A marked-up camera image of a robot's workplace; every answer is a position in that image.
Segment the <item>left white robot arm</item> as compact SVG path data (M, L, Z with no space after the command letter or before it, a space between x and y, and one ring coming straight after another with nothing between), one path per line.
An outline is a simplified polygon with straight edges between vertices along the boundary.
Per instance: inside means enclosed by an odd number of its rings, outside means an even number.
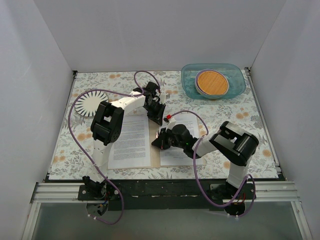
M117 101L99 103L90 126L93 137L92 167L88 175L82 177L86 191L95 199L106 196L108 161L111 148L121 135L124 117L135 109L143 107L149 120L161 126L165 111L165 94L160 86L148 82L146 87L135 88L129 96Z

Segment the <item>brown cardboard folder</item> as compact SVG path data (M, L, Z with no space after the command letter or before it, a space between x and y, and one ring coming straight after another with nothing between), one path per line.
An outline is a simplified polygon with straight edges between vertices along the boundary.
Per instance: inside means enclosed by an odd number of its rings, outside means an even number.
M205 135L207 133L206 131L206 124L204 124L198 117L198 130L199 130L199 136ZM150 163L151 166L149 167L143 167L143 168L160 168L160 167L167 167L167 166L161 166L160 165L160 150L154 146L150 145Z

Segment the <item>printed paper sheet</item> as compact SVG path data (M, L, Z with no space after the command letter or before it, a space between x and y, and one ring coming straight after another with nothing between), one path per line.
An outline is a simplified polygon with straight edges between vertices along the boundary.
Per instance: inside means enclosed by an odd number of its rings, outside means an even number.
M119 138L109 156L109 169L147 168L151 166L149 121L143 115L127 116Z
M173 117L176 124L183 124L189 130L193 137L199 138L198 118L192 113L181 113ZM193 159L188 157L183 149L178 147L170 147L166 150L160 150L160 166L192 166Z

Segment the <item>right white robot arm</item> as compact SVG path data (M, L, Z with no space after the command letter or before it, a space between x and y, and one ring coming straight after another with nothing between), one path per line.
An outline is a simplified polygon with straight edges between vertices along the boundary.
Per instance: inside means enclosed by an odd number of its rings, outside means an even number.
M259 140L239 126L225 121L218 131L203 137L202 140L191 135L184 124L161 128L152 146L167 150L180 148L189 157L199 159L211 152L219 151L229 161L230 168L225 186L217 187L219 197L237 199L245 192L242 181L248 172L249 163L259 145Z

